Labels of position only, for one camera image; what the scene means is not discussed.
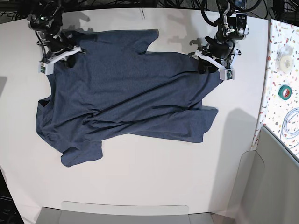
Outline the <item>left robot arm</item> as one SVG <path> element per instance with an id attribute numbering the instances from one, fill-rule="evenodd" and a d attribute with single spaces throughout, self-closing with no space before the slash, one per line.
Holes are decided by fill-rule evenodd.
<path id="1" fill-rule="evenodd" d="M 236 47 L 238 40 L 244 39 L 249 33 L 245 0 L 216 1 L 219 18 L 210 21 L 204 8 L 201 14 L 204 21 L 210 26 L 216 27 L 217 32 L 213 38 L 206 36 L 207 44 L 198 48 L 189 56 L 198 58 L 200 74 L 219 71 L 223 81 L 235 78 L 234 64 L 242 53 Z"/>

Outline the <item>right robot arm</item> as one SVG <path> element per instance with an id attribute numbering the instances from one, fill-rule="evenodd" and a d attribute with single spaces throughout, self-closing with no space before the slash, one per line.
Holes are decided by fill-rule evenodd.
<path id="1" fill-rule="evenodd" d="M 39 72 L 53 74 L 54 65 L 59 61 L 72 68 L 75 64 L 74 55 L 85 53 L 85 49 L 76 44 L 72 34 L 66 35 L 62 31 L 63 13 L 78 3 L 78 0 L 34 0 L 30 4 L 27 21 L 41 48 Z"/>

